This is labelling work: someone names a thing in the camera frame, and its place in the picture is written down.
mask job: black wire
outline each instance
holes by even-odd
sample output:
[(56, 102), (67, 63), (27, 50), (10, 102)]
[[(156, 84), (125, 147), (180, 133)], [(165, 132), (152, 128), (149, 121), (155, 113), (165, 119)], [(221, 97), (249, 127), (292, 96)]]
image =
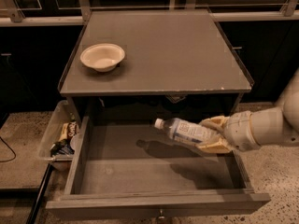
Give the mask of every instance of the black wire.
[(13, 153), (13, 158), (11, 158), (10, 160), (6, 160), (6, 161), (0, 161), (0, 162), (7, 162), (7, 161), (13, 161), (14, 159), (16, 159), (17, 154), (15, 153), (15, 151), (7, 144), (6, 141), (3, 140), (3, 138), (0, 136), (0, 140), (11, 150), (11, 152)]

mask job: floor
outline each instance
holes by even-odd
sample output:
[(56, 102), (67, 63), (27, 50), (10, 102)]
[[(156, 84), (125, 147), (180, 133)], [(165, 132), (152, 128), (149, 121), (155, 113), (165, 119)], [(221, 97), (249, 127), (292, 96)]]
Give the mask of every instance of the floor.
[[(242, 110), (261, 110), (271, 104), (241, 104)], [(43, 177), (47, 163), (38, 159), (38, 145), (50, 120), (51, 112), (10, 114), (0, 130), (0, 136), (16, 152), (13, 161), (0, 162), (1, 189), (36, 189)], [(0, 161), (12, 158), (11, 151), (0, 141)], [(255, 191), (269, 193), (271, 202), (251, 215), (215, 217), (175, 217), (172, 223), (299, 223), (299, 147), (280, 145), (262, 147), (260, 150), (241, 153), (242, 161)], [(53, 191), (62, 189), (60, 183), (67, 172), (55, 170), (40, 208), (36, 223), (101, 223), (101, 224), (150, 224), (152, 219), (62, 221), (45, 209)], [(0, 197), (0, 223), (25, 223), (31, 210), (30, 198)]]

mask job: cabinet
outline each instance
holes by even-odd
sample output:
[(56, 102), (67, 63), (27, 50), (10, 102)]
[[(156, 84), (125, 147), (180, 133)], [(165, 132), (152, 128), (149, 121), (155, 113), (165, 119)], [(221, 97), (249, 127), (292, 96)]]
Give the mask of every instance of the cabinet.
[[(82, 65), (96, 43), (124, 48), (119, 67)], [(47, 208), (65, 219), (145, 218), (247, 214), (267, 203), (235, 153), (176, 146), (152, 125), (232, 110), (251, 89), (232, 52), (205, 10), (93, 12), (60, 85), (80, 124), (78, 148), (64, 195)], [(186, 99), (172, 105), (169, 95)]]

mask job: drawer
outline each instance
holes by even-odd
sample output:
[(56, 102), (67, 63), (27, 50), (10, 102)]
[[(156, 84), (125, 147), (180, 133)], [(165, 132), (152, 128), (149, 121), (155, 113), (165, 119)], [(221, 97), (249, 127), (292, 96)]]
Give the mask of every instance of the drawer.
[[(254, 192), (236, 153), (178, 145), (153, 127), (153, 107), (139, 107), (148, 114), (142, 120), (122, 116), (123, 109), (86, 112), (64, 195), (46, 206), (57, 217), (249, 214), (270, 201), (267, 193)], [(135, 118), (139, 111), (132, 112)]]

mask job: white bowl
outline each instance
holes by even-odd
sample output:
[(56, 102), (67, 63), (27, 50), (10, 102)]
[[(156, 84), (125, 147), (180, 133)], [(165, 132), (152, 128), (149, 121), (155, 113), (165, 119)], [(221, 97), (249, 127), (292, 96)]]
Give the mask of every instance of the white bowl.
[(84, 65), (98, 72), (107, 72), (124, 58), (124, 50), (115, 44), (97, 44), (83, 50), (80, 59)]

